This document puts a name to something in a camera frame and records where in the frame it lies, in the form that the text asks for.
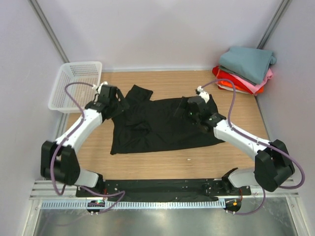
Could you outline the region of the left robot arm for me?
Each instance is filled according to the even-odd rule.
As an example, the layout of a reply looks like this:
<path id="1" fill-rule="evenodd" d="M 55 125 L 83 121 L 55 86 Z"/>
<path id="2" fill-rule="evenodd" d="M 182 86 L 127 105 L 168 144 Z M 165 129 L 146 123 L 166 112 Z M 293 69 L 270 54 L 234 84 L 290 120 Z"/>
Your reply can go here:
<path id="1" fill-rule="evenodd" d="M 101 174 L 82 169 L 77 159 L 77 152 L 89 135 L 104 121 L 114 118 L 129 108 L 122 92 L 107 82 L 99 86 L 89 85 L 95 90 L 94 99 L 84 108 L 80 107 L 81 116 L 60 137 L 54 141 L 45 141 L 41 147 L 40 174 L 51 180 L 57 195 L 64 191 L 57 188 L 57 183 L 77 186 L 95 197 L 105 197 L 104 181 Z"/>

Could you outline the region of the black t shirt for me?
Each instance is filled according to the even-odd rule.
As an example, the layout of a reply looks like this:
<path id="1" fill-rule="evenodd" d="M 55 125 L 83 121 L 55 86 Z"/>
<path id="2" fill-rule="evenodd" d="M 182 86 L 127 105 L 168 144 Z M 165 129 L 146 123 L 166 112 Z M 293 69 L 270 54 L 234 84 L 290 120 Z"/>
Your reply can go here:
<path id="1" fill-rule="evenodd" d="M 180 98 L 150 100 L 153 91 L 134 85 L 126 94 L 129 108 L 112 119 L 111 155 L 171 151 L 220 144 L 188 118 L 175 117 Z"/>

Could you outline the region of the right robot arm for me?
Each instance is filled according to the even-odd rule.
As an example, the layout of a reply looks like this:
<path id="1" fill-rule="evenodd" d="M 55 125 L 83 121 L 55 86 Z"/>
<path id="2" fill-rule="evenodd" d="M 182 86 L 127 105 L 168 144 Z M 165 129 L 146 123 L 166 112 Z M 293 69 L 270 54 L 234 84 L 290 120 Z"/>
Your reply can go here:
<path id="1" fill-rule="evenodd" d="M 209 102 L 201 96 L 182 97 L 174 116 L 189 120 L 208 136 L 232 144 L 254 161 L 254 168 L 234 168 L 222 177 L 221 187 L 226 194 L 232 195 L 249 185 L 274 192 L 294 174 L 294 165 L 287 157 L 288 151 L 282 141 L 271 142 L 256 137 L 230 124 L 226 117 L 212 112 L 208 105 Z"/>

